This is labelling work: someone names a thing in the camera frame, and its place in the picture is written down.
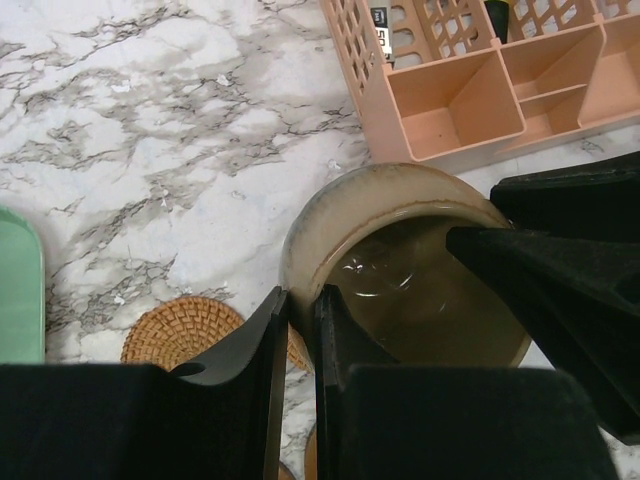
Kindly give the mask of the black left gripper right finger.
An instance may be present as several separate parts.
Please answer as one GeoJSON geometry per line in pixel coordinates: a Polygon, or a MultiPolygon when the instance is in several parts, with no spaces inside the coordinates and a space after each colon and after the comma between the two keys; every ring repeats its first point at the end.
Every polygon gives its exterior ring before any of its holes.
{"type": "Polygon", "coordinates": [[[399,363],[340,290],[314,306],[321,479],[614,479],[591,402],[531,368],[399,363]]]}

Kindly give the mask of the brown ringed wooden coaster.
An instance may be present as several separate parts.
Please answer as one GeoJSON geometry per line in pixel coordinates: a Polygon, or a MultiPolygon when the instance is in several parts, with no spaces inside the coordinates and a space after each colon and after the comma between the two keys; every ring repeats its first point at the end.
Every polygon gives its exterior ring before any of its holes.
{"type": "Polygon", "coordinates": [[[304,449],[287,454],[279,462],[278,479],[316,480],[319,478],[317,464],[317,427],[313,425],[306,437],[304,449]]]}

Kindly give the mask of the woven rattan coaster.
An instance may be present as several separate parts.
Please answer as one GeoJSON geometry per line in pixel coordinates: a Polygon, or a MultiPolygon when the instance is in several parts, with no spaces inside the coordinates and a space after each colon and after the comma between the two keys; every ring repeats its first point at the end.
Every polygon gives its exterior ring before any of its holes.
{"type": "Polygon", "coordinates": [[[229,305],[212,298],[184,296],[144,313],[129,331],[120,361],[151,363],[171,371],[222,342],[245,323],[229,305]]]}

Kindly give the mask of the tan mug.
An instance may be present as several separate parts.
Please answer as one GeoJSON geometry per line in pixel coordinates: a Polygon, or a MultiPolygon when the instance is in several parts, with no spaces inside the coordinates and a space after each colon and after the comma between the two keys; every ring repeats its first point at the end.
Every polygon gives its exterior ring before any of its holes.
{"type": "Polygon", "coordinates": [[[530,336],[447,250],[455,227],[511,228],[472,186],[417,164],[365,166],[319,190],[293,221],[279,267],[297,363],[313,366],[313,306],[334,285],[354,320],[403,363],[519,365],[530,336]]]}

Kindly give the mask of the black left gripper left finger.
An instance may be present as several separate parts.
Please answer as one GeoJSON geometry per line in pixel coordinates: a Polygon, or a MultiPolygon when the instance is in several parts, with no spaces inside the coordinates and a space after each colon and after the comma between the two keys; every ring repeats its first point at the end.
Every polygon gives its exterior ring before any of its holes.
{"type": "Polygon", "coordinates": [[[152,364],[5,365],[5,479],[274,479],[289,298],[170,371],[152,364]]]}

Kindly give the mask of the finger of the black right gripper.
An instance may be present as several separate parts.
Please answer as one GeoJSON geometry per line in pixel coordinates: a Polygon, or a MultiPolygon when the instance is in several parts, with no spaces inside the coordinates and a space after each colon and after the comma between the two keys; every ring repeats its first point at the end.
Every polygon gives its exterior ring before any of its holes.
{"type": "Polygon", "coordinates": [[[637,235],[639,154],[508,177],[490,201],[521,229],[551,235],[637,235]]]}
{"type": "Polygon", "coordinates": [[[454,227],[446,248],[509,307],[601,426],[639,442],[639,246],[454,227]]]}

